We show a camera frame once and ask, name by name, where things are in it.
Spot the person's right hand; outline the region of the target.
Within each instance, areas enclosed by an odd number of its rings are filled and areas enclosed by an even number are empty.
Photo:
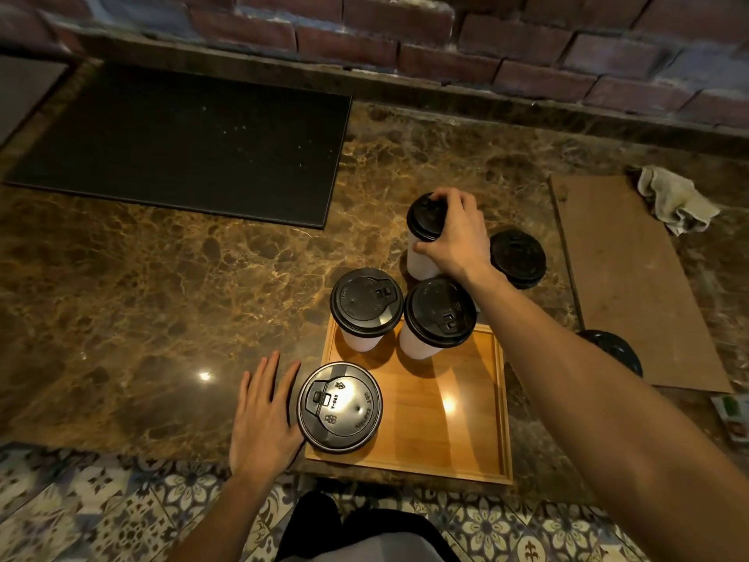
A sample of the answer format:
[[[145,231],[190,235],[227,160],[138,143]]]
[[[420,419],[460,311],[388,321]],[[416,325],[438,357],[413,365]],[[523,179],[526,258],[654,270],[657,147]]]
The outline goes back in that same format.
[[[457,188],[438,188],[432,199],[444,197],[448,211],[438,239],[447,241],[447,261],[434,261],[469,292],[508,288],[507,278],[491,263],[490,240],[476,199]]]

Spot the person's left hand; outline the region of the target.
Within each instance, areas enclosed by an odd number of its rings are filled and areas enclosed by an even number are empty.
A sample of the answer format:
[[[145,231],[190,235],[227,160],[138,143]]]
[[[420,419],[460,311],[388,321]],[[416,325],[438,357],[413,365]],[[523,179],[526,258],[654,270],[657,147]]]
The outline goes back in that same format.
[[[304,437],[297,424],[288,419],[288,397],[299,371],[301,362],[294,360],[282,375],[276,372],[273,401],[263,403],[263,357],[251,372],[248,388],[247,409],[244,416],[237,416],[237,408],[231,431],[229,468],[231,474],[258,457],[262,462],[279,462],[281,459],[295,460]]]

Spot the white paper cup black lid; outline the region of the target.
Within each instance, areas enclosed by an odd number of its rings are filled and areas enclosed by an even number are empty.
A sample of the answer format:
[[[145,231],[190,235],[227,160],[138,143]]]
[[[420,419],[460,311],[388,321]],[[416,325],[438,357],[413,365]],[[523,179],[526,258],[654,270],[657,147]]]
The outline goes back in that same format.
[[[476,326],[470,294],[448,276],[419,282],[405,297],[399,345],[410,359],[423,360],[466,342]]]
[[[346,345],[356,352],[374,349],[401,320],[405,297],[387,273],[364,267],[344,274],[332,288],[330,313]]]
[[[448,211],[444,197],[431,198],[431,193],[418,197],[410,206],[406,222],[408,230],[407,273],[418,281],[439,275],[437,265],[425,254],[414,250],[417,243],[430,244],[442,234]]]
[[[348,361],[325,364],[305,381],[296,418],[307,443],[320,453],[343,455],[363,448],[376,435],[383,396],[367,369]]]

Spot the person's right forearm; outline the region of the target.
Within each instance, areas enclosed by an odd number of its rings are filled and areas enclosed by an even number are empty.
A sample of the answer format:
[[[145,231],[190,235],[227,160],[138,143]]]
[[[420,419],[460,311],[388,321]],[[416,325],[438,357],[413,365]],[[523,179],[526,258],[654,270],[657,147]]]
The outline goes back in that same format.
[[[491,264],[461,282],[548,432],[651,562],[749,562],[749,479],[693,421]]]

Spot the person's left forearm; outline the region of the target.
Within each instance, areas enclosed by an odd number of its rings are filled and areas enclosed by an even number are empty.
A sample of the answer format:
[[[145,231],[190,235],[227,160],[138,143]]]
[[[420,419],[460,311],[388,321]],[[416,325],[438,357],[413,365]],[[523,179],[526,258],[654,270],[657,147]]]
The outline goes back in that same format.
[[[276,478],[290,459],[262,462],[255,457],[233,471],[218,500],[166,562],[240,562],[254,521]]]

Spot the person's dark clothing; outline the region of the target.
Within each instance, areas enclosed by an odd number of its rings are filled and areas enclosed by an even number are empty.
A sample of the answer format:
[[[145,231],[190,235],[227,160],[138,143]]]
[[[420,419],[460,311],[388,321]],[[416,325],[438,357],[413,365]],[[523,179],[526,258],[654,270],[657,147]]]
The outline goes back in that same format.
[[[297,502],[274,562],[461,562],[424,516],[361,508],[342,519],[332,497],[310,491]]]

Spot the wooden tray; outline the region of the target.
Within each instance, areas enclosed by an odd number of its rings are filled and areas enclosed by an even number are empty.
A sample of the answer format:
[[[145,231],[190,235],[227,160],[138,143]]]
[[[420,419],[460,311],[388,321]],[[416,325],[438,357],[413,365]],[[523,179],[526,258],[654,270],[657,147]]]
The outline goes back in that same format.
[[[323,365],[366,368],[383,394],[373,441],[347,454],[305,448],[305,457],[335,466],[375,468],[473,482],[513,483],[502,349],[486,324],[469,340],[424,360],[399,347],[401,321],[372,350],[357,353],[329,319]]]

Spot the brown cardboard sheet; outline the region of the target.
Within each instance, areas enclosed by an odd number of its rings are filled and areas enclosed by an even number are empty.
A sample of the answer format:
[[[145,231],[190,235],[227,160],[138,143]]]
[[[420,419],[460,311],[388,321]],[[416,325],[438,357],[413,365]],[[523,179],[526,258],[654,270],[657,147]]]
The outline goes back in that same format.
[[[625,340],[651,385],[733,387],[665,226],[624,175],[553,174],[582,324]]]

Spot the white crumpled cloth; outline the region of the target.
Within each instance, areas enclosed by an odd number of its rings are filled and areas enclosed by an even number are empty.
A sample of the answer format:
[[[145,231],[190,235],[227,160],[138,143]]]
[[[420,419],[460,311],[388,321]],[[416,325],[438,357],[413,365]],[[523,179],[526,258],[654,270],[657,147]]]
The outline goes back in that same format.
[[[635,171],[637,191],[650,206],[651,214],[675,237],[704,232],[722,212],[688,178],[658,166]]]

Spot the black rectangular mat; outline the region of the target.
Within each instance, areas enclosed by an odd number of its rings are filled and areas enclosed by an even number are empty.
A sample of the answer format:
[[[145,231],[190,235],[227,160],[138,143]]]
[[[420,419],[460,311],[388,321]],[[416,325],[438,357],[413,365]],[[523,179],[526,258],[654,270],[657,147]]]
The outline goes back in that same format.
[[[6,181],[322,229],[351,103],[334,93],[105,64]]]

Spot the white printed card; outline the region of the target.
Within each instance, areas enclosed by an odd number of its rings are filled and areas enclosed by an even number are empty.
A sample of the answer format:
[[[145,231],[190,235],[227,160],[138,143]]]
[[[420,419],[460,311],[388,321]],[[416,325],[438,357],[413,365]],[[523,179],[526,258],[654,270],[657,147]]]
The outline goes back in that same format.
[[[749,446],[749,393],[724,394],[710,399],[729,439]]]

